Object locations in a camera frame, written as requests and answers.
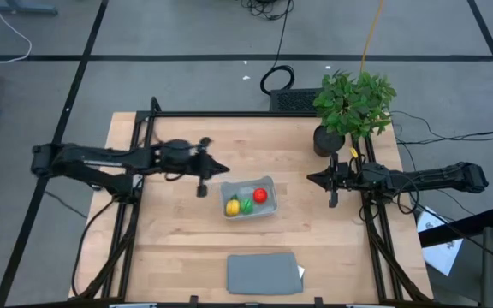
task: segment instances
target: wooden table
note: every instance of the wooden table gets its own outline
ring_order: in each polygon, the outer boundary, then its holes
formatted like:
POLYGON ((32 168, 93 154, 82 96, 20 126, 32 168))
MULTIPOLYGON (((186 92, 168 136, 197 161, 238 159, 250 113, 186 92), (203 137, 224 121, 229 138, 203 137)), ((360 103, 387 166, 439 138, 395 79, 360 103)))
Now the wooden table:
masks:
MULTIPOLYGON (((127 301, 377 303, 366 228, 359 219, 359 192, 339 192, 339 204, 328 207, 330 194, 306 179, 325 169, 329 159, 315 155, 313 130, 317 118, 164 117, 156 119, 162 140, 201 137, 214 142, 209 153, 231 171, 208 182, 206 198, 196 198, 197 178, 167 182, 162 175, 146 178, 127 301), (246 181, 269 175, 276 185, 278 211, 274 216, 231 222, 223 217, 219 183, 246 181), (226 290, 229 254, 294 252, 306 269, 304 292, 289 296, 232 295, 226 290)), ((128 149, 134 113, 115 113, 106 146, 128 149)), ((392 127, 373 138, 377 161, 401 169, 392 127)), ((351 140, 339 151, 351 158, 351 140)), ((107 204, 106 192, 94 194, 89 217, 107 204)), ((116 208, 104 213, 86 236, 77 273, 83 290, 108 257, 116 208)), ((396 258, 412 281, 432 297, 415 221, 388 205, 396 258)), ((385 266, 384 276, 389 279, 385 266)), ((116 294, 121 265, 116 266, 116 294)), ((387 295, 392 298, 390 283, 387 295)))

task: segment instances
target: gray floor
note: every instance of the gray floor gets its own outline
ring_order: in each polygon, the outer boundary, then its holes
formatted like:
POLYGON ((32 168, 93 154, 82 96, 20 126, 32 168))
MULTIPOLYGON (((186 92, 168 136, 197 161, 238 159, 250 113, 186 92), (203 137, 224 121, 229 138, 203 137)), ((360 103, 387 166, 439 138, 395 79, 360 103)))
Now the gray floor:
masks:
MULTIPOLYGON (((82 54, 98 1, 28 1, 54 3, 59 8, 56 17, 6 15, 32 40, 34 55, 82 54)), ((362 52, 377 1, 295 2, 282 53, 362 52)), ((276 11, 284 9, 283 4, 276 11)), ((478 0, 477 4, 493 36, 493 1, 478 0)), ((92 54, 273 54, 281 26, 282 21, 250 16, 231 0, 111 0, 92 54)), ((0 21, 0 54, 21 54, 26 48, 0 21)), ((394 0, 385 4, 369 53, 489 55, 490 50, 466 1, 394 0)), ((294 87, 318 86, 321 75, 334 69, 359 69, 358 62, 282 63, 294 67, 294 87)), ((78 64, 19 62, 0 66, 0 280, 35 186, 29 173, 31 148, 50 142, 78 64)), ((104 145, 111 114, 146 109, 151 96, 158 98, 164 110, 267 110, 269 99, 258 83, 271 64, 89 62, 64 141, 104 145)), ((493 62, 368 62, 366 69, 388 75, 399 93, 394 110, 423 116, 437 133, 453 136, 493 130, 493 62)), ((286 76, 276 74, 268 80, 268 87, 285 82, 286 76)), ((395 117, 395 129, 403 140, 430 137, 423 122, 403 115, 395 117)), ((410 149, 418 169, 458 161, 482 165, 490 182, 486 192, 450 193, 472 212, 493 208, 493 141, 442 142, 410 149)), ((401 159, 406 170, 413 169, 403 148, 401 159)), ((88 212, 92 192, 86 186, 57 179, 48 190, 88 212)), ((455 219, 469 215, 439 192, 424 193, 422 201, 455 219)), ((54 200, 43 199, 8 305, 66 299, 84 223, 54 200)), ((445 282, 438 273, 430 276, 438 299, 458 301, 439 291, 445 282)))

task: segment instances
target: potted plant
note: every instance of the potted plant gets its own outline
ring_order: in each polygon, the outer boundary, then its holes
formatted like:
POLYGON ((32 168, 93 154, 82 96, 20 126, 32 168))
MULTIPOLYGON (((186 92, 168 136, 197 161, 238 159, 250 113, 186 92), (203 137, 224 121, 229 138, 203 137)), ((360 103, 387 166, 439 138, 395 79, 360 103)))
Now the potted plant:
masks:
POLYGON ((350 73, 337 71, 323 77, 323 90, 313 101, 321 125, 313 134, 313 150, 322 157, 338 151, 350 133, 353 140, 367 137, 377 128, 377 134, 391 123, 389 104, 397 94, 387 77, 361 72, 359 79, 350 73))

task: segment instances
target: gray cloth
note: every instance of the gray cloth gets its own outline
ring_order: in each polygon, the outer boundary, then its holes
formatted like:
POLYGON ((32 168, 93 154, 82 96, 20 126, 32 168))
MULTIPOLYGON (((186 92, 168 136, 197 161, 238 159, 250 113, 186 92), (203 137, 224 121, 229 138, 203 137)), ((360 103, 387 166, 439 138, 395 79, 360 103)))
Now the gray cloth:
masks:
POLYGON ((228 291, 232 294, 289 295, 303 290, 292 252, 228 257, 228 291))

